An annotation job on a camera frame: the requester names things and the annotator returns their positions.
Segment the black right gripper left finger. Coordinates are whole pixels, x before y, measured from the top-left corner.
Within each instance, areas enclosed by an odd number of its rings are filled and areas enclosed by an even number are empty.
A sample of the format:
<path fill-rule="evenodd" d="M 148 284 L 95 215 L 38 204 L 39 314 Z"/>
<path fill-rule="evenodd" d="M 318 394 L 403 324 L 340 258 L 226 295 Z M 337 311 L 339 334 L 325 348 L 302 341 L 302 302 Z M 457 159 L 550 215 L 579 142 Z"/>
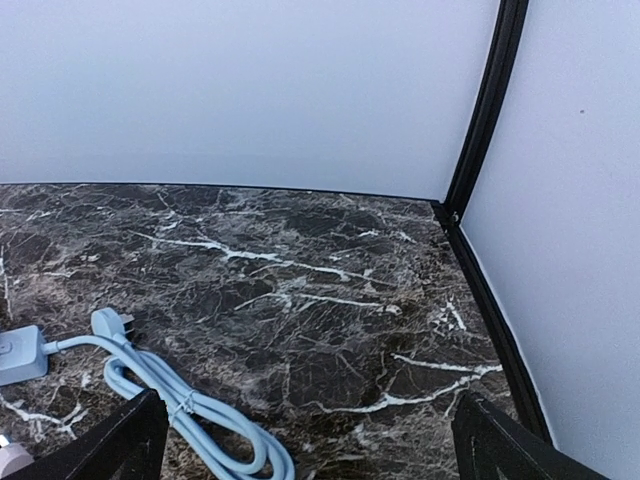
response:
<path fill-rule="evenodd" d="M 11 479 L 158 479 L 168 413 L 146 389 L 86 434 L 9 475 Z"/>

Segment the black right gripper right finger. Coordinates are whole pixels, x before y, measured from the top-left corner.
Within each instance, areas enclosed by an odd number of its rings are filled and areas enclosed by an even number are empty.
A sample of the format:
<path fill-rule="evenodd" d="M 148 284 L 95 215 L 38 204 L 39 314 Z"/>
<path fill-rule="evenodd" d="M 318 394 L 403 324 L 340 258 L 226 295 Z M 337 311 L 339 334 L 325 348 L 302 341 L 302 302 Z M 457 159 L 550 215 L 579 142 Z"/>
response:
<path fill-rule="evenodd" d="M 461 479 L 601 479 L 476 392 L 460 398 L 452 422 Z"/>

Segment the blue power strip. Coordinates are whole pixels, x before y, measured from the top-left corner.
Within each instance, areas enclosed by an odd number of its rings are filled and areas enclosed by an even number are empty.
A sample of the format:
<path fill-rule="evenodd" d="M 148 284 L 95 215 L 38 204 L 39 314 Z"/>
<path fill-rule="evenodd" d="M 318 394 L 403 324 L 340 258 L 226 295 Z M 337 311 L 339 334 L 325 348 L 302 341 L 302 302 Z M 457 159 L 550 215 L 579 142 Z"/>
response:
<path fill-rule="evenodd" d="M 41 330 L 30 325 L 1 333 L 0 385 L 6 386 L 45 376 L 48 358 Z"/>

